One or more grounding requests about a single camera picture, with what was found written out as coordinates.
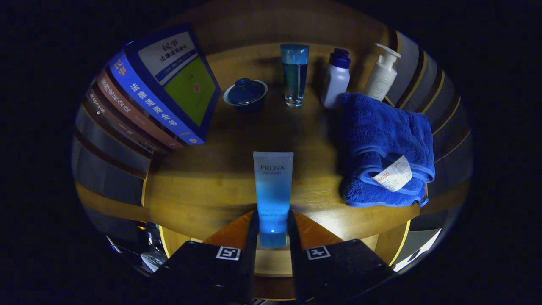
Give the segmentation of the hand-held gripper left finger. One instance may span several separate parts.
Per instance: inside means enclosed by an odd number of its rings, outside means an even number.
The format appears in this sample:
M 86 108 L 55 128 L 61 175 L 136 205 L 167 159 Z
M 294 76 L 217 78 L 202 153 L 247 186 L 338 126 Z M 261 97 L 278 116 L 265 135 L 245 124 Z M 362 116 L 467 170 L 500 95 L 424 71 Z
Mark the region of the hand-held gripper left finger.
M 250 305 L 258 233 L 258 213 L 246 213 L 201 243 L 186 241 L 151 278 L 192 304 Z

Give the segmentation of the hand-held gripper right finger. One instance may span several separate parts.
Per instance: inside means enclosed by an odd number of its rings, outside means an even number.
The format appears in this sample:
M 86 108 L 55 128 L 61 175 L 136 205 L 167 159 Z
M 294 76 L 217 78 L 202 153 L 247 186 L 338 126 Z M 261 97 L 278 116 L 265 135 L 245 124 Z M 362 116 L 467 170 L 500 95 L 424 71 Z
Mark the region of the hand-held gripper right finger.
M 357 303 L 396 276 L 360 239 L 343 241 L 294 210 L 288 235 L 297 303 Z

